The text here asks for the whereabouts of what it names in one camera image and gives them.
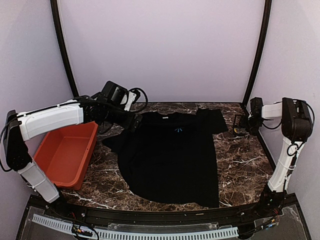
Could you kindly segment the black t-shirt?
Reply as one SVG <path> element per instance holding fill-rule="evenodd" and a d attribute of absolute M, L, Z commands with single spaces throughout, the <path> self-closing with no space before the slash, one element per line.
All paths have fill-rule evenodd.
<path fill-rule="evenodd" d="M 117 154 L 121 176 L 135 195 L 164 204 L 219 206 L 213 136 L 228 130 L 219 109 L 142 114 L 135 132 L 123 130 L 102 144 Z"/>

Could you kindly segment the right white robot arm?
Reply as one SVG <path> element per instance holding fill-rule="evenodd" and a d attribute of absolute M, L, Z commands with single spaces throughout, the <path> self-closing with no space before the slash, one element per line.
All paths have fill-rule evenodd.
<path fill-rule="evenodd" d="M 269 130 L 281 128 L 283 135 L 281 153 L 275 170 L 261 193 L 261 200 L 255 205 L 255 213 L 266 217 L 275 208 L 275 198 L 284 195 L 289 180 L 296 168 L 298 157 L 311 136 L 315 115 L 304 100 L 282 98 L 274 104 L 263 104 L 260 97 L 250 100 L 250 113 L 237 115 L 238 123 L 233 124 L 237 135 L 257 135 L 260 127 Z"/>

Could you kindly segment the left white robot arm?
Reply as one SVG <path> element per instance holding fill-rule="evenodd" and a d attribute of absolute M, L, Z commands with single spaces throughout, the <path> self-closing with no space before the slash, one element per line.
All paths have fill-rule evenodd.
<path fill-rule="evenodd" d="M 60 218 L 67 218 L 70 206 L 60 196 L 52 183 L 29 153 L 25 144 L 30 139 L 67 126 L 94 122 L 98 125 L 110 123 L 134 132 L 142 116 L 131 106 L 146 93 L 138 87 L 126 89 L 107 81 L 102 91 L 93 96 L 82 95 L 66 102 L 45 108 L 16 113 L 7 113 L 6 123 L 1 131 L 5 161 L 4 172 L 17 172 L 31 188 L 50 203 L 51 210 Z"/>

